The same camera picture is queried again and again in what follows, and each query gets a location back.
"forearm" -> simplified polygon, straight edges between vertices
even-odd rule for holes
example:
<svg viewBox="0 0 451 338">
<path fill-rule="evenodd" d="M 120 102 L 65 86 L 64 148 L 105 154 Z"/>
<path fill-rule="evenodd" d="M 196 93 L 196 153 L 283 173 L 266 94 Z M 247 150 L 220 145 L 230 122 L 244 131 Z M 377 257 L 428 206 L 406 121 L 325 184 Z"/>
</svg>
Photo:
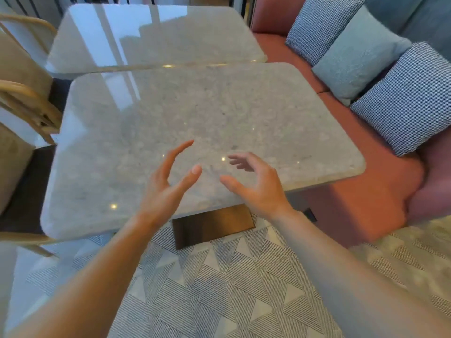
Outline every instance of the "forearm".
<svg viewBox="0 0 451 338">
<path fill-rule="evenodd" d="M 274 222 L 299 257 L 344 335 L 449 337 L 435 311 L 357 260 L 299 212 Z"/>
<path fill-rule="evenodd" d="M 153 232 L 131 219 L 96 257 L 9 337 L 106 337 Z"/>
</svg>

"patterned rug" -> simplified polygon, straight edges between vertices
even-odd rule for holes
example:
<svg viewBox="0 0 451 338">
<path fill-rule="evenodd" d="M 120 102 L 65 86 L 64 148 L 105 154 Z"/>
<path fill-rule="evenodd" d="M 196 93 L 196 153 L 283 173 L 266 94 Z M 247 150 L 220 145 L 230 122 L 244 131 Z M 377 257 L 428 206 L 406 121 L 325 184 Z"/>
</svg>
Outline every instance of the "patterned rug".
<svg viewBox="0 0 451 338">
<path fill-rule="evenodd" d="M 34 287 L 45 295 L 26 315 L 86 265 L 98 251 L 93 246 L 105 243 L 102 239 L 93 237 L 83 248 L 73 248 L 76 254 L 71 259 L 40 258 L 21 287 Z M 61 255 L 69 243 L 48 248 Z M 451 217 L 403 228 L 351 251 L 451 319 Z M 178 251 L 167 223 L 143 254 L 109 334 L 118 338 L 342 336 L 296 255 L 263 219 L 256 220 L 255 229 Z"/>
</svg>

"sofa armrest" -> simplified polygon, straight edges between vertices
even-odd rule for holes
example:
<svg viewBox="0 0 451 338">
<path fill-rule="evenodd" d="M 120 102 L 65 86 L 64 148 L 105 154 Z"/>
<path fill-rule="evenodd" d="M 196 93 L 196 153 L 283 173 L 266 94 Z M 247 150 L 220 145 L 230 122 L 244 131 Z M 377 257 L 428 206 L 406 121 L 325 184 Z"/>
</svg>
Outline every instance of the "sofa armrest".
<svg viewBox="0 0 451 338">
<path fill-rule="evenodd" d="M 451 215 L 451 127 L 419 149 L 428 167 L 423 186 L 409 202 L 409 223 Z"/>
<path fill-rule="evenodd" d="M 251 30 L 286 36 L 305 0 L 255 0 Z"/>
</svg>

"checkered pillow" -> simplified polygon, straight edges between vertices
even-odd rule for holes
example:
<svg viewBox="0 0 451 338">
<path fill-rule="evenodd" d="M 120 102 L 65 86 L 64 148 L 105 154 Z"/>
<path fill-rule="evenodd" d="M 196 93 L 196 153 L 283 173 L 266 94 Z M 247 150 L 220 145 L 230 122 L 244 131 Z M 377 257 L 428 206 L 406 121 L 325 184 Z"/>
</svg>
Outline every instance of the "checkered pillow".
<svg viewBox="0 0 451 338">
<path fill-rule="evenodd" d="M 397 156 L 413 152 L 451 125 L 451 63 L 427 43 L 415 43 L 351 110 Z"/>
<path fill-rule="evenodd" d="M 285 44 L 316 65 L 365 0 L 306 0 Z"/>
</svg>

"marble table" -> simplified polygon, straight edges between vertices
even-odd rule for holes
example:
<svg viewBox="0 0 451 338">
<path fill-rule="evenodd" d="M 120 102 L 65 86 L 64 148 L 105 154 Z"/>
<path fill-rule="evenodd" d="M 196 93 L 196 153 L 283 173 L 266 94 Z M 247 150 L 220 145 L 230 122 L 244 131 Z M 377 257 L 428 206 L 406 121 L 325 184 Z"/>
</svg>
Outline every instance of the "marble table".
<svg viewBox="0 0 451 338">
<path fill-rule="evenodd" d="M 362 154 L 290 64 L 87 74 L 72 83 L 67 100 L 44 232 L 72 239 L 120 228 L 166 151 L 188 139 L 195 143 L 177 158 L 170 181 L 198 163 L 203 173 L 174 218 L 241 203 L 219 182 L 229 173 L 254 183 L 254 173 L 229 165 L 235 151 L 265 159 L 287 191 L 365 169 Z"/>
<path fill-rule="evenodd" d="M 54 76 L 189 64 L 265 62 L 230 7 L 76 4 L 65 13 L 47 58 Z"/>
</svg>

